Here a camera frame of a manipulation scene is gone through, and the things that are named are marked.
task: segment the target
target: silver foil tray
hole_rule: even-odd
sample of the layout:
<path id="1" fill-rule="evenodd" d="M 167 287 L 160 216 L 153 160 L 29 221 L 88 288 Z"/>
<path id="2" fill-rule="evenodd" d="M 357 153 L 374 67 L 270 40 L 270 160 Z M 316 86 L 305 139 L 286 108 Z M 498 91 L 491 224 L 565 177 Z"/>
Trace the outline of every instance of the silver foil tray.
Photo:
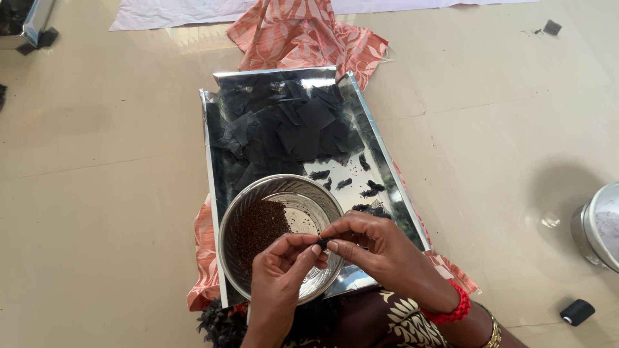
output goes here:
<path id="1" fill-rule="evenodd" d="M 35 0 L 26 17 L 22 33 L 0 36 L 0 50 L 14 50 L 24 44 L 38 46 L 39 35 L 45 29 L 54 0 Z"/>
<path id="2" fill-rule="evenodd" d="M 336 66 L 309 67 L 301 69 L 273 69 L 261 71 L 226 72 L 214 74 L 215 80 L 225 82 L 225 85 L 243 85 L 245 78 L 257 74 L 277 74 L 279 77 L 294 80 L 299 79 L 305 89 L 312 86 L 325 86 L 335 83 Z M 353 123 L 359 130 L 361 139 L 365 145 L 363 153 L 371 169 L 364 172 L 359 164 L 359 154 L 353 155 L 346 166 L 330 161 L 328 163 L 306 163 L 305 170 L 316 172 L 320 170 L 330 170 L 333 179 L 331 193 L 335 196 L 342 210 L 347 211 L 356 204 L 371 204 L 375 200 L 382 202 L 383 206 L 389 211 L 396 224 L 406 233 L 406 236 L 413 241 L 419 250 L 429 250 L 430 246 L 421 228 L 419 220 L 410 203 L 404 186 L 400 181 L 396 168 L 393 165 L 391 156 L 387 152 L 383 139 L 376 127 L 376 123 L 368 109 L 363 95 L 352 72 L 346 73 L 339 81 L 337 86 L 344 98 L 344 112 L 353 116 Z M 219 240 L 219 224 L 228 207 L 231 197 L 228 197 L 225 190 L 225 176 L 223 170 L 222 150 L 211 146 L 210 138 L 213 129 L 221 124 L 221 118 L 227 118 L 225 106 L 219 96 L 213 92 L 200 90 L 202 99 L 202 112 L 204 118 L 204 145 L 206 147 L 206 158 L 209 173 L 210 200 L 212 205 L 213 228 L 215 240 Z M 341 190 L 336 190 L 338 181 L 352 178 L 353 183 Z M 386 190 L 380 192 L 378 196 L 363 198 L 360 192 L 368 189 L 366 182 L 373 180 L 381 183 Z M 245 302 L 246 299 L 240 295 L 227 281 L 223 272 L 219 272 L 220 290 L 222 294 L 222 305 L 229 307 L 237 303 Z M 342 269 L 335 282 L 327 289 L 326 297 L 332 297 L 361 289 L 370 289 L 378 284 L 374 279 L 365 274 L 357 266 L 348 264 Z"/>

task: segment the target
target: white cloth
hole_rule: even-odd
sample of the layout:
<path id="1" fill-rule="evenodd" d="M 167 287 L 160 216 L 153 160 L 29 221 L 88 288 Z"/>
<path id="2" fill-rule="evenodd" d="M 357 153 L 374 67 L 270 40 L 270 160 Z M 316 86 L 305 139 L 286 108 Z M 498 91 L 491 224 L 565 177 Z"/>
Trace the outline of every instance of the white cloth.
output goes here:
<path id="1" fill-rule="evenodd" d="M 540 0 L 332 0 L 338 14 L 448 7 L 455 4 L 507 4 Z M 255 0 L 121 0 L 110 31 L 171 28 L 183 24 L 234 22 Z"/>

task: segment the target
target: black thread spool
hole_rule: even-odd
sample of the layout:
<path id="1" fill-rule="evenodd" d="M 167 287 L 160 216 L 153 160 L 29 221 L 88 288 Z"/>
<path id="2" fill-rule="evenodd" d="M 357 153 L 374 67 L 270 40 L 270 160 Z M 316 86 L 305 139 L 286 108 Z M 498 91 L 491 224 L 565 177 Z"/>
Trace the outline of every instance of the black thread spool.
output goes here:
<path id="1" fill-rule="evenodd" d="M 561 311 L 560 315 L 566 323 L 578 326 L 595 313 L 595 308 L 585 300 L 576 300 Z"/>

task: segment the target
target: beige floor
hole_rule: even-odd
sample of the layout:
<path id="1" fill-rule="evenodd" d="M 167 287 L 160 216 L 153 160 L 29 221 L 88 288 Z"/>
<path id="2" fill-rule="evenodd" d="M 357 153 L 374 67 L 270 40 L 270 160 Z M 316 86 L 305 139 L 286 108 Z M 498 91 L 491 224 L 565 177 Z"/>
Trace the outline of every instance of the beige floor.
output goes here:
<path id="1" fill-rule="evenodd" d="M 0 347 L 204 347 L 185 302 L 207 194 L 197 90 L 241 52 L 226 25 L 108 32 L 118 3 L 57 0 L 52 48 L 0 52 Z M 542 0 L 341 18 L 390 41 L 364 94 L 436 249 L 531 347 L 619 347 L 619 276 L 568 226 L 619 180 L 618 14 Z M 532 33 L 547 19 L 558 37 Z M 578 328 L 558 317 L 575 298 L 597 309 Z"/>

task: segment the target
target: red thread bracelet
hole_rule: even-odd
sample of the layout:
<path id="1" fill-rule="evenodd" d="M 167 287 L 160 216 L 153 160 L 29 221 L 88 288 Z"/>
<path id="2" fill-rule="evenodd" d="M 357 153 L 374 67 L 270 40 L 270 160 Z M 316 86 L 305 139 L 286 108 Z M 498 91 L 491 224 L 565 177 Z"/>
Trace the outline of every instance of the red thread bracelet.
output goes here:
<path id="1" fill-rule="evenodd" d="M 444 325 L 446 323 L 450 323 L 452 321 L 458 321 L 464 319 L 469 314 L 470 311 L 470 299 L 469 294 L 466 293 L 461 287 L 459 287 L 456 283 L 452 281 L 448 281 L 451 285 L 453 285 L 458 294 L 460 295 L 460 304 L 453 310 L 451 313 L 439 313 L 433 314 L 429 311 L 426 311 L 423 308 L 420 308 L 423 315 L 428 318 L 432 323 L 436 325 Z"/>

